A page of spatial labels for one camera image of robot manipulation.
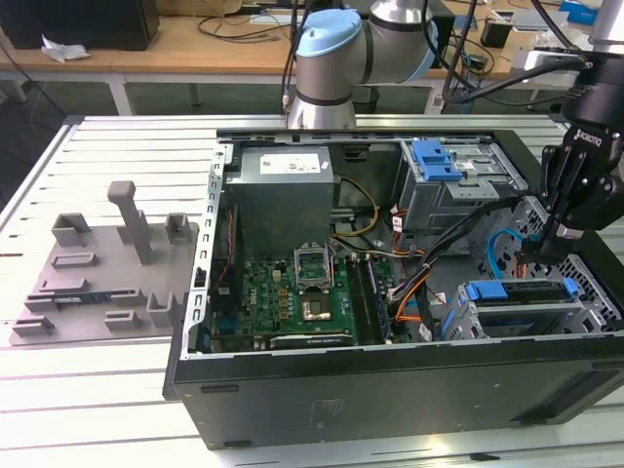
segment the yellow wire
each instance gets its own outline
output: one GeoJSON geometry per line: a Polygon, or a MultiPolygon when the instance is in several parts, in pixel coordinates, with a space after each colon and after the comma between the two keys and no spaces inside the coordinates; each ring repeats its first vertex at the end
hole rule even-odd
{"type": "Polygon", "coordinates": [[[409,290],[408,294],[403,298],[403,300],[401,301],[401,305],[399,305],[399,310],[397,312],[397,315],[395,317],[397,322],[401,322],[402,319],[405,319],[405,317],[402,316],[402,314],[403,314],[404,309],[406,308],[406,304],[408,303],[408,300],[410,299],[412,295],[414,295],[414,293],[418,290],[418,288],[420,288],[420,285],[422,285],[425,281],[427,281],[427,278],[429,278],[429,275],[431,275],[431,270],[429,270],[423,278],[418,280],[418,282],[413,286],[413,288],[411,288],[411,290],[409,290]]]}
{"type": "Polygon", "coordinates": [[[364,193],[364,195],[366,195],[366,197],[370,200],[370,204],[372,205],[372,208],[374,209],[374,216],[370,220],[370,224],[367,227],[363,227],[362,229],[358,229],[357,231],[349,231],[349,232],[344,232],[344,233],[335,232],[331,234],[331,236],[332,237],[357,237],[362,234],[366,234],[367,232],[373,230],[374,227],[377,225],[377,221],[379,220],[379,207],[374,202],[369,192],[367,192],[362,185],[360,185],[358,182],[356,182],[352,178],[345,177],[345,176],[342,176],[341,178],[355,185],[362,193],[364,193]]]}

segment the white paper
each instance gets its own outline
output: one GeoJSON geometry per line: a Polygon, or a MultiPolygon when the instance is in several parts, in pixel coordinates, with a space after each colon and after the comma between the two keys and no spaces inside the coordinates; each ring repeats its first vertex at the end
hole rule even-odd
{"type": "Polygon", "coordinates": [[[260,173],[275,174],[314,174],[321,171],[317,153],[265,154],[260,157],[260,173]]]}
{"type": "Polygon", "coordinates": [[[66,60],[85,59],[91,56],[87,53],[85,46],[65,46],[64,44],[57,44],[56,42],[49,40],[43,34],[41,35],[41,39],[43,41],[41,52],[51,59],[61,63],[65,63],[66,60]]]}

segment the blue box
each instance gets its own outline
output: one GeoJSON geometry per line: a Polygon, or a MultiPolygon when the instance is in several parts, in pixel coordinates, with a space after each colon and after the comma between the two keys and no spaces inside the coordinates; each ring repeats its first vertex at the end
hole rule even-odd
{"type": "Polygon", "coordinates": [[[581,5],[578,2],[571,0],[564,0],[562,6],[559,9],[560,12],[569,12],[567,20],[569,22],[577,22],[579,24],[594,24],[598,10],[587,8],[585,5],[581,5]]]}

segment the aluminum extrusion table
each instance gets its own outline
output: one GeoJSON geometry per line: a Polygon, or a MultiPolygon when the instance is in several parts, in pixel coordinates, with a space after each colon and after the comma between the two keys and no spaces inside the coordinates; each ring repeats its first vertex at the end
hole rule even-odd
{"type": "MultiPolygon", "coordinates": [[[[275,116],[94,117],[60,129],[0,215],[0,466],[460,467],[474,464],[471,453],[501,457],[489,468],[624,463],[624,390],[561,426],[210,452],[184,406],[161,396],[168,338],[9,346],[12,320],[55,240],[50,226],[58,213],[82,212],[90,225],[120,224],[106,187],[131,178],[148,220],[169,212],[196,220],[205,207],[215,129],[281,125],[275,116]]],[[[359,125],[511,129],[534,154],[565,131],[545,116],[379,115],[360,117],[359,125]]],[[[624,223],[605,235],[622,254],[624,223]]]]}

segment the floor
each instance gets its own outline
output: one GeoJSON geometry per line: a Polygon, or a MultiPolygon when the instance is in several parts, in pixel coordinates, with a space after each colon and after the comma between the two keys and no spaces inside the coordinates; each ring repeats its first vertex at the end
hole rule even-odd
{"type": "MultiPolygon", "coordinates": [[[[108,87],[92,83],[49,83],[46,93],[54,99],[67,115],[116,115],[108,87]]],[[[28,100],[23,104],[4,99],[0,104],[0,209],[4,208],[23,178],[45,150],[48,142],[61,125],[63,118],[53,107],[40,98],[32,85],[25,84],[28,100]]],[[[279,111],[280,93],[277,85],[200,85],[203,105],[193,107],[187,85],[133,84],[130,94],[138,114],[275,114],[279,111]]],[[[427,99],[427,90],[416,88],[381,88],[376,113],[421,113],[427,99]]],[[[540,98],[556,96],[561,92],[540,94],[540,98]]],[[[496,95],[499,99],[526,101],[529,91],[506,91],[496,95]]],[[[354,95],[363,100],[364,93],[354,95]]],[[[471,111],[481,114],[550,112],[548,104],[533,111],[525,107],[507,107],[485,100],[477,101],[472,109],[450,105],[445,113],[471,111]]],[[[356,112],[367,112],[357,108],[356,112]]]]}

